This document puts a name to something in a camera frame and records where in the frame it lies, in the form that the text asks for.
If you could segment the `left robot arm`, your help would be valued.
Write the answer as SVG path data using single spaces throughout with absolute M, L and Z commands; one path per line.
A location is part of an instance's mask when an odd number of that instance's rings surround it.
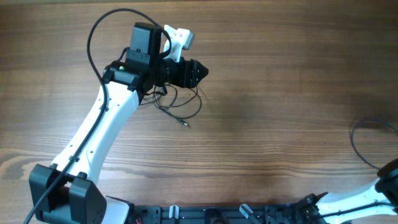
M 188 29 L 138 22 L 131 44 L 106 66 L 97 99 L 69 145 L 48 166 L 29 176 L 30 218 L 45 223 L 127 223 L 133 204 L 104 196 L 99 175 L 113 142 L 147 95 L 165 95 L 167 85 L 194 89 L 208 74 L 182 57 L 195 36 Z

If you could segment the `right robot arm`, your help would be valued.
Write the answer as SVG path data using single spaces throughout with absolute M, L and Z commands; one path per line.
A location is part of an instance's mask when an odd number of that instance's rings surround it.
M 343 193 L 311 195 L 295 206 L 294 223 L 344 223 L 373 215 L 397 215 L 397 159 L 377 172 L 377 179 Z

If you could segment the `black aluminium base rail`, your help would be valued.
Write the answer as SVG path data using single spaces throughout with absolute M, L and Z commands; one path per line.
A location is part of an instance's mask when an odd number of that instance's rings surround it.
M 172 205 L 136 205 L 126 223 L 132 224 L 184 224 L 184 223 L 308 223 L 308 215 L 293 205 L 239 207 L 179 207 Z

